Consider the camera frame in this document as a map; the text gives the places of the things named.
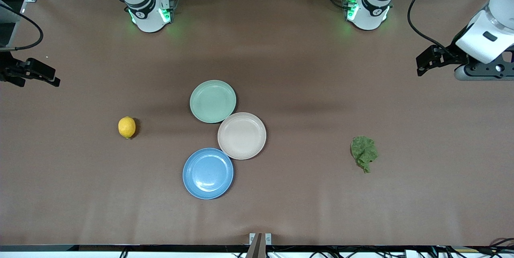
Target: black cable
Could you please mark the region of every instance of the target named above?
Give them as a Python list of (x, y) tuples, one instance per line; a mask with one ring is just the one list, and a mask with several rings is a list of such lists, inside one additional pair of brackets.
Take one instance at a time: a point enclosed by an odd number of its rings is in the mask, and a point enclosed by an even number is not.
[(412, 24), (412, 21), (411, 21), (411, 10), (412, 10), (412, 6), (414, 5), (414, 2), (416, 0), (412, 0), (411, 1), (411, 4), (409, 5), (409, 9), (407, 10), (407, 22), (409, 23), (409, 25), (411, 26), (411, 28), (420, 36), (420, 37), (423, 37), (424, 39), (428, 40), (429, 42), (439, 46), (442, 50), (445, 51), (445, 53), (448, 53), (448, 55), (450, 55), (450, 57), (454, 58), (455, 60), (458, 60), (459, 59), (457, 57), (455, 57), (455, 55), (453, 55), (452, 53), (450, 53), (450, 51), (448, 49), (446, 49), (446, 47), (444, 47), (441, 43), (439, 43), (438, 41), (436, 41), (435, 39), (431, 38), (431, 37), (428, 37), (426, 35), (424, 35), (421, 31), (419, 31), (416, 26), (414, 26)]
[(313, 253), (309, 258), (314, 257), (314, 255), (316, 255), (316, 254), (321, 254), (321, 255), (323, 255), (323, 257), (328, 258), (328, 256), (327, 256), (327, 255), (323, 254), (323, 252), (320, 252), (320, 251), (316, 251), (316, 252), (314, 252), (314, 253)]
[(9, 11), (11, 11), (12, 13), (24, 18), (25, 20), (27, 20), (28, 22), (30, 22), (31, 24), (33, 24), (33, 26), (35, 26), (37, 28), (37, 31), (39, 31), (39, 38), (37, 39), (37, 41), (35, 41), (34, 43), (32, 44), (29, 44), (29, 45), (26, 45), (26, 46), (19, 46), (19, 47), (13, 47), (12, 50), (10, 51), (15, 51), (15, 50), (23, 50), (23, 49), (29, 49), (29, 48), (33, 48), (34, 46), (37, 46), (38, 44), (40, 44), (40, 42), (43, 40), (43, 30), (41, 29), (41, 27), (39, 27), (39, 25), (37, 25), (35, 22), (33, 22), (33, 20), (31, 20), (30, 18), (28, 18), (27, 16), (24, 16), (23, 14), (19, 13), (19, 12), (16, 12), (15, 10), (12, 10), (10, 7), (8, 6), (5, 6), (3, 4), (0, 4), (0, 7), (2, 8), (5, 8)]
[(457, 253), (457, 255), (461, 256), (461, 258), (468, 258), (466, 256), (464, 256), (463, 254), (461, 254), (460, 252), (458, 252), (457, 250), (455, 250), (453, 247), (451, 246), (446, 246), (448, 248), (448, 250), (450, 250), (451, 253)]
[(381, 251), (381, 250), (379, 250), (379, 249), (376, 249), (376, 247), (360, 246), (360, 248), (362, 248), (362, 249), (369, 249), (369, 250), (373, 251), (374, 253), (376, 253), (376, 254), (378, 254), (378, 255), (382, 256), (383, 258), (387, 258), (386, 254), (387, 254), (387, 255), (389, 255), (391, 258), (392, 258), (392, 257), (395, 257), (395, 258), (404, 258), (404, 256), (402, 256), (402, 255), (393, 255), (393, 254), (391, 254), (391, 252)]
[(497, 243), (494, 243), (494, 244), (490, 245), (489, 247), (496, 247), (496, 246), (499, 246), (499, 245), (501, 245), (501, 244), (503, 244), (505, 242), (509, 242), (509, 241), (512, 241), (512, 240), (514, 240), (514, 238), (503, 239), (503, 240), (501, 240), (501, 241), (499, 241)]
[(356, 249), (352, 254), (348, 255), (347, 258), (352, 257), (353, 255), (357, 254), (357, 252), (359, 252), (359, 251), (360, 251), (360, 248)]
[(328, 252), (328, 254), (330, 254), (332, 257), (334, 258), (344, 258), (340, 253), (339, 251), (336, 249), (332, 249), (329, 247), (329, 249), (326, 250), (326, 252)]
[(132, 250), (132, 247), (130, 247), (130, 246), (123, 247), (123, 251), (121, 251), (120, 258), (127, 258), (127, 256), (129, 255), (129, 250)]
[(332, 4), (335, 5), (338, 8), (341, 8), (341, 9), (351, 9), (351, 7), (349, 7), (349, 6), (342, 6), (340, 4), (337, 4), (334, 0), (330, 0), (330, 2), (332, 2)]

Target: green lettuce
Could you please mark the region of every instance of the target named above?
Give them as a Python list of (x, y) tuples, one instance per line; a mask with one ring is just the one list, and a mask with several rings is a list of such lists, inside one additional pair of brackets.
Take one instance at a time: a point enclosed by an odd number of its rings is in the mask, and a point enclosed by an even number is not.
[(375, 141), (365, 137), (354, 137), (352, 145), (352, 156), (359, 167), (365, 173), (369, 173), (369, 163), (378, 158), (377, 148), (375, 148)]

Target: brown table surface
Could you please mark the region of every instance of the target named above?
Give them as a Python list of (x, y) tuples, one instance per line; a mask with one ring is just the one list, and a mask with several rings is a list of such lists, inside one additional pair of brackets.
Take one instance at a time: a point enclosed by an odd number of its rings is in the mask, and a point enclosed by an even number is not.
[[(15, 53), (57, 70), (59, 88), (2, 83), (2, 244), (488, 245), (514, 236), (512, 82), (416, 75), (429, 43), (411, 0), (366, 32), (328, 0), (180, 0), (174, 24), (139, 31), (118, 0), (38, 0), (43, 42)], [(448, 44), (486, 0), (418, 0), (413, 22)], [(24, 22), (15, 45), (37, 32)], [(191, 196), (182, 168), (217, 147), (192, 90), (228, 82), (268, 131), (234, 161), (230, 190)], [(121, 117), (140, 120), (132, 140)], [(375, 139), (371, 174), (354, 136)]]

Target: yellow lemon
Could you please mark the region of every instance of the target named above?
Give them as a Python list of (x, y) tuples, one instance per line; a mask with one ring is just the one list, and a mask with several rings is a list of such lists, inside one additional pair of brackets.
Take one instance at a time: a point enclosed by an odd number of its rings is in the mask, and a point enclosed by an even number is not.
[(120, 135), (129, 139), (136, 132), (136, 122), (131, 117), (124, 117), (118, 122), (118, 132)]

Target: cable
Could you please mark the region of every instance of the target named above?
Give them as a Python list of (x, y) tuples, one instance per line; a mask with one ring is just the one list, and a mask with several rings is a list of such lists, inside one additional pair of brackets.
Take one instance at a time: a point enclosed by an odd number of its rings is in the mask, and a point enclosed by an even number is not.
[(351, 9), (351, 7), (349, 7), (349, 6), (342, 6), (342, 5), (337, 4), (334, 0), (330, 0), (330, 2), (332, 2), (332, 4), (335, 5), (338, 8), (341, 8), (341, 9)]
[(121, 251), (120, 258), (127, 258), (127, 256), (129, 255), (129, 250), (132, 250), (131, 246), (123, 247), (123, 251)]
[(501, 240), (501, 241), (499, 241), (497, 243), (494, 243), (494, 244), (490, 245), (489, 247), (496, 247), (496, 246), (499, 246), (499, 245), (501, 245), (501, 244), (503, 244), (505, 242), (509, 242), (509, 241), (513, 241), (513, 240), (514, 240), (514, 238), (503, 239), (503, 240)]
[(321, 254), (321, 255), (323, 255), (323, 257), (328, 258), (328, 256), (327, 256), (327, 255), (323, 254), (323, 252), (320, 252), (320, 251), (316, 251), (316, 252), (314, 252), (314, 253), (313, 253), (309, 258), (314, 257), (314, 255), (316, 255), (316, 254)]
[(393, 255), (391, 254), (391, 252), (385, 252), (385, 251), (381, 251), (381, 250), (378, 250), (376, 249), (376, 247), (366, 247), (366, 246), (360, 246), (361, 249), (369, 249), (371, 251), (373, 251), (374, 253), (382, 256), (383, 258), (387, 258), (386, 254), (389, 255), (391, 258), (392, 257), (395, 257), (395, 258), (404, 258), (403, 255)]
[(446, 248), (448, 248), (448, 250), (450, 250), (452, 253), (457, 253), (457, 255), (461, 256), (461, 258), (467, 258), (466, 256), (464, 256), (463, 254), (461, 254), (460, 252), (458, 252), (451, 246), (446, 246)]
[(424, 35), (421, 31), (419, 31), (416, 26), (414, 26), (412, 24), (412, 21), (411, 21), (411, 10), (412, 10), (412, 6), (414, 5), (414, 2), (416, 2), (416, 0), (412, 0), (411, 1), (411, 4), (409, 5), (409, 9), (407, 10), (407, 22), (409, 23), (410, 27), (420, 36), (420, 37), (423, 37), (424, 39), (428, 40), (429, 42), (439, 46), (442, 50), (445, 51), (445, 53), (448, 53), (448, 55), (450, 55), (450, 57), (454, 58), (455, 60), (457, 61), (460, 61), (460, 59), (458, 59), (457, 57), (455, 57), (455, 55), (453, 55), (452, 53), (450, 53), (450, 51), (448, 49), (446, 49), (445, 46), (443, 46), (441, 43), (439, 43), (438, 41), (436, 41), (435, 39), (431, 38), (431, 37), (428, 37), (426, 35)]
[(37, 41), (35, 41), (33, 44), (29, 44), (29, 45), (26, 45), (26, 46), (19, 46), (19, 47), (13, 47), (13, 48), (10, 48), (8, 49), (7, 51), (15, 51), (15, 50), (23, 50), (23, 49), (29, 49), (29, 48), (33, 48), (34, 46), (37, 46), (38, 44), (40, 44), (40, 42), (43, 40), (43, 30), (41, 29), (41, 27), (39, 27), (39, 25), (37, 25), (35, 22), (33, 22), (33, 20), (31, 20), (30, 18), (28, 18), (27, 16), (24, 16), (23, 14), (19, 13), (19, 12), (16, 12), (15, 10), (12, 10), (10, 7), (8, 6), (5, 6), (3, 4), (0, 4), (0, 7), (2, 8), (5, 8), (9, 11), (11, 11), (12, 13), (24, 18), (25, 20), (27, 20), (28, 22), (30, 22), (31, 24), (33, 24), (33, 26), (35, 26), (37, 28), (37, 31), (39, 31), (39, 38), (37, 39)]

